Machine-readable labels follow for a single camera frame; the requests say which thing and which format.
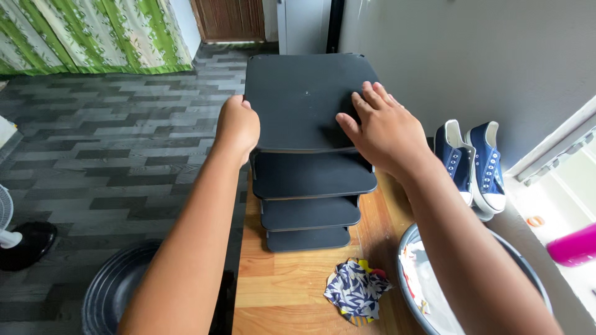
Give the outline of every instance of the black shoe rack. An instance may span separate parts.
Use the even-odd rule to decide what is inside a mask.
[[[246,99],[259,115],[253,193],[272,252],[350,243],[359,197],[377,187],[374,167],[335,121],[358,118],[350,94],[376,81],[362,55],[258,55],[249,59]]]

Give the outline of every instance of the pink bottle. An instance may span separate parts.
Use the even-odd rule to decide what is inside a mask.
[[[596,223],[547,244],[551,258],[574,267],[596,258]]]

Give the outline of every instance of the wooden tabletop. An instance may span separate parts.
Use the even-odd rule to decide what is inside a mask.
[[[399,239],[413,223],[412,210],[393,177],[379,170],[376,175],[377,189],[360,198],[362,220],[350,227],[348,246],[287,253],[267,249],[249,177],[233,335],[425,334],[406,306],[395,264]],[[394,285],[379,300],[380,320],[362,327],[346,321],[323,296],[327,277],[350,257],[385,270]]]

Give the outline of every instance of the canvas sneaker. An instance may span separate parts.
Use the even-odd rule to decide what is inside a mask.
[[[472,158],[476,149],[462,140],[457,120],[449,120],[437,129],[434,154],[443,162],[461,197],[470,206],[473,199],[470,180],[474,171]]]
[[[474,178],[472,194],[476,205],[487,213],[501,213],[505,209],[501,154],[496,149],[496,131],[499,123],[494,121],[470,129],[465,142],[476,148],[474,155]]]

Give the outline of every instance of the floral curtain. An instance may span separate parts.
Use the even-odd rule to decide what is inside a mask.
[[[0,74],[190,69],[169,0],[0,0]]]

